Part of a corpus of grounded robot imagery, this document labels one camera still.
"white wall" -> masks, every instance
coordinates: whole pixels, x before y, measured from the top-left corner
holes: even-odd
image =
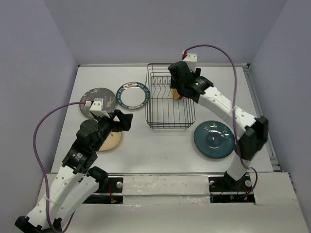
[[[173,62],[210,43],[250,63],[286,0],[45,0],[79,64]],[[200,62],[228,63],[213,49]]]
[[[37,122],[70,98],[76,63],[41,0],[0,0],[0,232],[35,205],[42,174],[32,149]],[[38,152],[49,170],[65,111],[39,132]]]
[[[311,231],[311,1],[288,0],[251,74],[281,167],[292,174]]]

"blue plate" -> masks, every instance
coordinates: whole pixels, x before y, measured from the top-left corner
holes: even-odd
[[[229,127],[214,120],[205,121],[195,129],[194,142],[203,155],[213,159],[227,157],[235,146]]]

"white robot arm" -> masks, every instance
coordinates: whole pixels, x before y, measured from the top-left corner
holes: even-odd
[[[232,102],[210,80],[200,76],[201,70],[196,68],[196,62],[197,55],[188,53],[182,61],[169,66],[172,75],[171,88],[175,88],[181,96],[211,110],[233,129]],[[235,117],[241,158],[235,154],[224,175],[224,182],[228,187],[240,184],[251,160],[268,138],[268,120],[264,116],[257,118],[235,106]]]
[[[97,159],[96,152],[111,131],[130,130],[133,114],[123,114],[120,110],[108,114],[102,110],[103,101],[95,99],[85,103],[90,106],[95,120],[82,122],[77,139],[65,156],[51,187],[47,187],[47,193],[31,212],[20,216],[15,222],[23,232],[61,230],[84,200],[98,190],[99,185],[107,184],[108,173],[98,167],[90,167]]]

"yellow object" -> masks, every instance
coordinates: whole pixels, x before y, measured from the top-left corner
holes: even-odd
[[[107,137],[105,142],[103,143],[102,147],[98,151],[106,151],[111,150],[116,147],[122,137],[122,132],[111,132],[110,135]]]
[[[176,89],[173,89],[173,99],[174,100],[178,100],[180,97],[180,95],[178,94],[177,90]]]

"wire dish rack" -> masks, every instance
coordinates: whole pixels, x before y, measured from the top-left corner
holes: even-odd
[[[146,121],[152,129],[187,129],[195,122],[193,100],[173,99],[170,63],[150,63],[147,66],[146,86],[150,100],[146,105]]]

